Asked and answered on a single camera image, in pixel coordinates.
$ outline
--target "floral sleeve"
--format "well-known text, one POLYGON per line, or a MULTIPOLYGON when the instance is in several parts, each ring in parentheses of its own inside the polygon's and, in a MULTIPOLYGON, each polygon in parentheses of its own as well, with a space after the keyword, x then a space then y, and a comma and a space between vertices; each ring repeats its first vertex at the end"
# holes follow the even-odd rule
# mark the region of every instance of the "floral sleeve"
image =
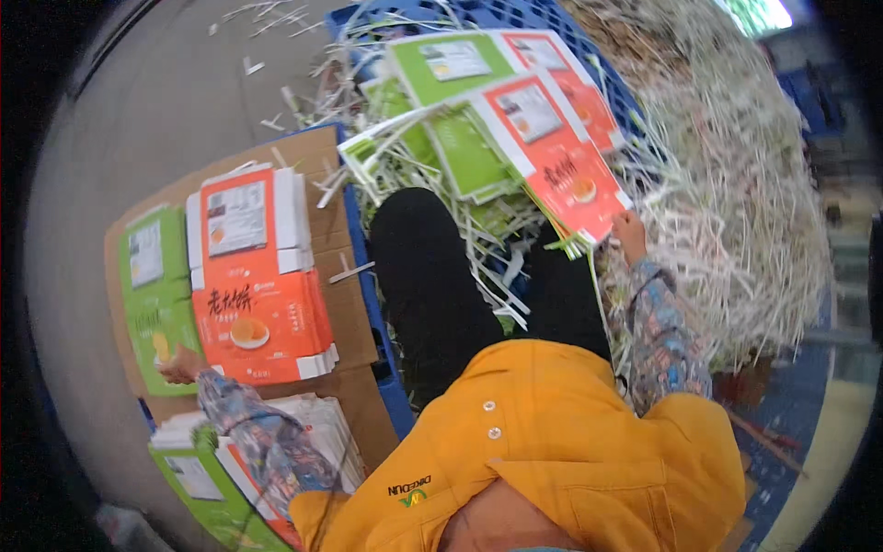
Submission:
POLYGON ((638 416, 671 393, 710 399, 711 376, 675 301, 674 278, 646 257, 630 273, 634 297, 628 320, 634 344, 629 387, 638 416))
POLYGON ((303 426, 267 406, 257 391, 206 370, 197 378, 200 407, 227 435, 248 464, 252 478, 279 514, 288 517, 295 495, 333 490, 336 470, 310 443, 303 426))

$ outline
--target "black pants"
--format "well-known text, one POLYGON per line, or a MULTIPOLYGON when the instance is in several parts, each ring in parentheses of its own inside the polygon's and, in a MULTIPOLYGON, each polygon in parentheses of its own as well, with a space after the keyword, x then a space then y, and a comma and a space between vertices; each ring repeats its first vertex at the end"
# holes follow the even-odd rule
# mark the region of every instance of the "black pants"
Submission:
MULTIPOLYGON (((588 262, 542 248, 556 240, 546 224, 531 250, 529 333, 520 337, 576 345, 610 361, 588 262)), ((476 353, 502 341, 502 328, 470 274, 457 225, 434 193, 409 188, 390 196, 371 224, 371 247, 387 319, 416 370, 415 402, 427 403, 476 353)))

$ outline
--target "yellow jacket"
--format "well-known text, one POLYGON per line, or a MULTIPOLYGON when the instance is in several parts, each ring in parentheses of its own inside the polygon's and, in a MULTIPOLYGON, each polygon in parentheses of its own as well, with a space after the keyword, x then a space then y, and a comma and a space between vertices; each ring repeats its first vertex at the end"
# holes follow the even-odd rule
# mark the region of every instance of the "yellow jacket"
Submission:
POLYGON ((674 394, 638 419, 606 361, 524 339, 480 352, 355 495, 304 493, 289 513, 309 550, 436 550, 496 478, 591 550, 710 550, 745 508, 719 405, 674 394))

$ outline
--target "person's hand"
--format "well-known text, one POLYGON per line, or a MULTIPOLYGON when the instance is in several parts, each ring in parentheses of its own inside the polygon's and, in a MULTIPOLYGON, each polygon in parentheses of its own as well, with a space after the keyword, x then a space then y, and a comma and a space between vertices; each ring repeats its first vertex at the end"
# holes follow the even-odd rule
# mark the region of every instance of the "person's hand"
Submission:
POLYGON ((193 383, 204 370, 211 370, 202 355, 177 344, 175 356, 169 362, 156 365, 162 377, 169 383, 193 383))
POLYGON ((613 216, 613 237, 619 240, 629 266, 647 254, 647 234, 638 213, 625 211, 613 216))

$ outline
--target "concrete floor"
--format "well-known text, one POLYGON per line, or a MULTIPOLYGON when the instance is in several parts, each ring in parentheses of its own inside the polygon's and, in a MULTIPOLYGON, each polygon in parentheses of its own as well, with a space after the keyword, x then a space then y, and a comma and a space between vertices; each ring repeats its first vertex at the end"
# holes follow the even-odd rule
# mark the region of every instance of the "concrete floor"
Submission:
MULTIPOLYGON (((272 140, 279 88, 313 97, 306 76, 328 33, 273 29, 249 39, 245 0, 163 0, 110 53, 76 101, 62 100, 34 179, 25 235, 26 291, 43 376, 75 454, 106 501, 147 513, 177 550, 220 545, 197 524, 147 454, 149 433, 110 328, 104 232, 130 206, 227 155, 272 140), (243 57, 266 67, 246 77, 243 57)), ((291 3, 291 8, 301 0, 291 3)), ((314 4, 321 20, 345 0, 314 4)))

